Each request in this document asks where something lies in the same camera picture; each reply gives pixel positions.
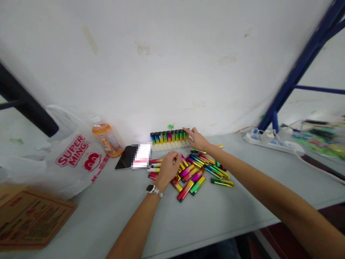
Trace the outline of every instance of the plug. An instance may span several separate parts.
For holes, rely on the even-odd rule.
[[[274,139],[274,133],[272,131],[265,131],[261,135],[261,144],[268,144]]]
[[[258,129],[252,129],[252,130],[250,131],[250,134],[251,134],[252,136],[256,136],[258,133],[259,133],[259,130],[258,130]]]

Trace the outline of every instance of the hand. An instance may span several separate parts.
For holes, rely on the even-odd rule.
[[[192,130],[189,130],[187,128],[183,128],[184,131],[186,131],[192,138],[193,140],[191,140],[190,137],[187,137],[189,144],[200,151],[205,151],[211,146],[211,144],[206,140],[206,138],[204,138],[203,135],[201,135],[197,128],[193,128]]]
[[[181,156],[181,153],[172,150],[163,158],[158,178],[154,182],[154,185],[156,185],[161,192],[164,192],[169,182],[176,176],[180,168]]]

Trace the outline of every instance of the white table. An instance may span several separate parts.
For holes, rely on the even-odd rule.
[[[298,193],[316,209],[345,201],[345,186],[294,155],[246,143],[240,135],[207,138]],[[187,156],[190,148],[177,150]],[[162,158],[167,151],[153,153]],[[110,160],[95,183],[73,200],[78,208],[43,250],[2,253],[0,258],[105,258],[152,182],[145,170],[115,171]],[[340,173],[344,168],[336,166]],[[143,258],[169,258],[279,222],[233,176],[235,188],[207,182],[182,203],[169,186],[154,218]]]

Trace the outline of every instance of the plastic bottle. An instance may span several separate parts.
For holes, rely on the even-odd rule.
[[[120,156],[123,149],[119,145],[110,125],[99,116],[92,117],[91,121],[93,122],[92,133],[102,142],[108,156],[111,158]]]

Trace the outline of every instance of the blue metal shelf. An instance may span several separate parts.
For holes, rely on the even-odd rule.
[[[325,43],[342,29],[344,29],[345,20],[341,21],[344,14],[345,0],[335,0],[322,18],[318,28],[308,41],[297,62],[290,71],[287,79],[268,108],[264,118],[261,120],[258,126],[260,130],[266,130],[267,127],[272,123],[273,129],[275,129],[276,132],[279,131],[277,113],[294,89],[345,94],[345,90],[298,85],[298,82],[303,77],[304,73],[307,71]]]

